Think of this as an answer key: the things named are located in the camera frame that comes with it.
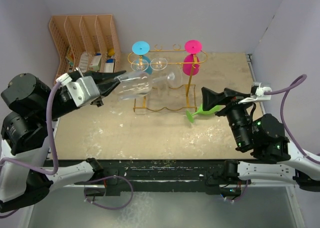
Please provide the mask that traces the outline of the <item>green plastic wine glass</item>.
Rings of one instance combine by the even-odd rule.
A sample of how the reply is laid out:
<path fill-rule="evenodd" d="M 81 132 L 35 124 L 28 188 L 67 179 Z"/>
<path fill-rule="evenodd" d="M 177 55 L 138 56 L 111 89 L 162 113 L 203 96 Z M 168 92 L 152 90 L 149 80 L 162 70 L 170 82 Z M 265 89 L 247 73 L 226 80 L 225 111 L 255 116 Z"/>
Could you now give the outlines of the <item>green plastic wine glass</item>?
<path fill-rule="evenodd" d="M 185 111 L 186 117 L 190 123 L 194 123 L 194 116 L 195 115 L 212 115 L 215 114 L 216 112 L 220 111 L 223 108 L 222 105 L 216 105 L 210 110 L 203 110 L 203 105 L 201 104 L 198 108 L 197 111 L 194 113 L 190 113 L 188 110 Z"/>

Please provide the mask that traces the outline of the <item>clear wine glass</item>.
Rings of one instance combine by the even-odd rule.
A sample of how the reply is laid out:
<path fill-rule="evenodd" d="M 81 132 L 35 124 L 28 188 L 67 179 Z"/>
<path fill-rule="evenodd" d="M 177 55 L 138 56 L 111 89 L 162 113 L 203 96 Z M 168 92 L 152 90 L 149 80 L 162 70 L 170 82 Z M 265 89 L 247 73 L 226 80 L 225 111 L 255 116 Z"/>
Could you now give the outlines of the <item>clear wine glass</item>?
<path fill-rule="evenodd" d="M 183 75 L 179 68 L 173 68 L 165 73 L 152 77 L 145 71 L 132 71 L 124 73 L 115 78 L 119 82 L 116 88 L 120 100 L 131 100 L 148 95 L 154 85 L 167 82 L 171 88 L 178 88 L 182 85 Z"/>
<path fill-rule="evenodd" d="M 149 63 L 154 71 L 162 71 L 168 66 L 168 61 L 163 57 L 154 58 Z"/>
<path fill-rule="evenodd" d="M 149 63 L 143 58 L 138 58 L 131 63 L 131 69 L 135 72 L 145 72 L 148 67 Z"/>

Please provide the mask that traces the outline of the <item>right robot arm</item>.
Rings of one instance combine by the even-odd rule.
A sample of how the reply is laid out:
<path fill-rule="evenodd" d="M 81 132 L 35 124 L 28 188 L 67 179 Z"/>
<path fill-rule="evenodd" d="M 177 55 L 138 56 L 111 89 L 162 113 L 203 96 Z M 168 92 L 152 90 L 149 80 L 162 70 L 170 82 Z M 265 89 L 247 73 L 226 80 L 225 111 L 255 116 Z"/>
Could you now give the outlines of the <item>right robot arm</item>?
<path fill-rule="evenodd" d="M 221 178 L 228 184 L 252 179 L 274 180 L 298 185 L 304 191 L 319 192 L 320 166 L 308 160 L 285 135 L 285 127 L 272 114 L 254 120 L 249 107 L 254 108 L 251 94 L 229 88 L 215 92 L 202 87 L 202 109 L 209 111 L 217 105 L 223 109 L 215 113 L 226 117 L 232 131 L 236 151 L 250 152 L 259 163 L 227 160 Z"/>

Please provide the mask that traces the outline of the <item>pink plastic wine glass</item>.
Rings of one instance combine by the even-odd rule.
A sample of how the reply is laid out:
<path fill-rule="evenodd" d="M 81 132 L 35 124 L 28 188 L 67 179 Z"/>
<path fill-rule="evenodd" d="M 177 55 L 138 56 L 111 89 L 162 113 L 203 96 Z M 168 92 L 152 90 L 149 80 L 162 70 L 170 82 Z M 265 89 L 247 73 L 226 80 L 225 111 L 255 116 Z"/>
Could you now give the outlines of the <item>pink plastic wine glass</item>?
<path fill-rule="evenodd" d="M 196 75 L 199 72 L 199 64 L 194 63 L 194 56 L 196 57 L 196 61 L 199 61 L 199 58 L 197 57 L 197 54 L 202 50 L 202 43 L 198 40 L 189 40 L 184 45 L 185 51 L 188 53 L 188 55 L 184 59 L 184 64 L 182 66 L 182 71 L 185 75 L 190 76 L 191 71 L 193 69 L 192 75 Z"/>

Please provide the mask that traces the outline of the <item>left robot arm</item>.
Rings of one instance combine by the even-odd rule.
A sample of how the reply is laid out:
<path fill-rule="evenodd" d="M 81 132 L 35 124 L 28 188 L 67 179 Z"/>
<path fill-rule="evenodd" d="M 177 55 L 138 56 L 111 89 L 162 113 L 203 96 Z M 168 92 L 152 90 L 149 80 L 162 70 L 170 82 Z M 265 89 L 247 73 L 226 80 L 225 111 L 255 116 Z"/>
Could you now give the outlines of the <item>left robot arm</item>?
<path fill-rule="evenodd" d="M 104 168 L 94 158 L 59 167 L 53 124 L 85 105 L 102 106 L 119 84 L 120 72 L 73 71 L 53 88 L 31 73 L 16 75 L 1 93 L 10 109 L 1 128 L 0 213 L 6 218 L 76 183 L 98 184 Z"/>

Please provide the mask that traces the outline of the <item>blue plastic wine glass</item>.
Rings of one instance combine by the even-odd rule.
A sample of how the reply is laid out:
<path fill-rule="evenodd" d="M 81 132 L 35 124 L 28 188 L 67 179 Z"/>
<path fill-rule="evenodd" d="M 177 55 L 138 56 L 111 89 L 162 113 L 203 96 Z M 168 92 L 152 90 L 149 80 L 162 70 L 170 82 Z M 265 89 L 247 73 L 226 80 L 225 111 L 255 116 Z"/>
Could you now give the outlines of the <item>blue plastic wine glass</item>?
<path fill-rule="evenodd" d="M 150 45 L 146 41 L 137 41 L 132 45 L 132 52 L 149 63 L 148 69 L 145 72 L 151 75 L 153 73 L 153 69 L 150 67 L 151 60 L 146 56 L 149 51 Z"/>

